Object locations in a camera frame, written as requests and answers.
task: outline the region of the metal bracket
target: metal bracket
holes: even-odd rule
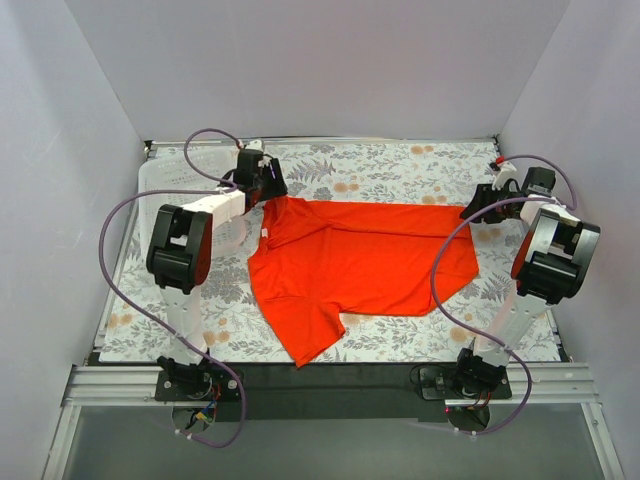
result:
[[[593,446],[596,449],[596,455],[600,460],[604,478],[607,480],[623,479],[624,473],[602,415],[602,405],[599,403],[583,403],[582,412],[587,421],[587,427],[591,434]]]

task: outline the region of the floral pattern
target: floral pattern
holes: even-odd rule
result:
[[[199,146],[194,149],[225,147]],[[275,144],[289,193],[308,200],[465,205],[475,186],[491,181],[490,142]],[[157,158],[179,154],[163,148]],[[245,217],[247,237],[234,255],[215,258],[202,286],[201,309],[211,354],[223,361],[289,362],[252,294],[247,259],[255,251],[262,209]],[[485,328],[508,292],[509,270],[522,240],[521,224],[474,225],[472,235],[480,275],[446,303],[470,325]],[[120,287],[135,302],[164,317],[164,306],[140,253],[137,227],[128,245]],[[424,317],[343,314],[344,337],[318,362],[454,361],[473,335],[439,311]],[[154,361],[169,345],[168,334],[119,299],[113,305],[103,361]],[[528,361],[558,361],[546,317],[527,332],[517,349]]]

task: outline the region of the white enclosure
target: white enclosure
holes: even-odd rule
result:
[[[143,139],[444,139],[502,129],[568,1],[67,4]]]
[[[100,226],[135,189],[140,139],[206,126],[500,134],[505,153],[552,157],[603,228],[560,331],[590,362],[627,476],[640,475],[639,19],[631,0],[0,0],[0,477],[42,471],[107,293]]]

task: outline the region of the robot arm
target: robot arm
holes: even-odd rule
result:
[[[553,198],[555,173],[546,168],[530,168],[521,192],[509,189],[515,168],[508,162],[497,166],[493,184],[478,185],[476,195],[461,214],[468,218],[486,205],[504,198],[525,194]],[[456,376],[468,391],[493,392],[505,378],[508,351],[537,317],[563,298],[573,297],[586,275],[600,236],[600,228],[582,222],[562,205],[530,201],[523,206],[488,212],[477,221],[498,223],[507,218],[521,218],[529,227],[511,270],[507,299],[487,333],[501,339],[506,348],[478,336],[471,348],[458,356]]]
[[[200,315],[200,288],[209,274],[213,230],[243,215],[259,201],[287,194],[280,163],[264,153],[262,140],[238,153],[233,175],[238,190],[208,195],[182,205],[163,205],[156,218],[146,266],[167,305],[167,323],[178,335],[202,351],[207,350]],[[176,364],[197,364],[200,357],[172,339],[167,357]],[[159,360],[161,365],[167,360]]]

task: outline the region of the cloth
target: cloth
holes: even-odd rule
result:
[[[249,274],[263,315],[296,365],[340,339],[340,312],[417,316],[433,310],[431,266],[461,211],[291,197],[267,202]],[[440,262],[442,301],[477,274],[465,228]]]

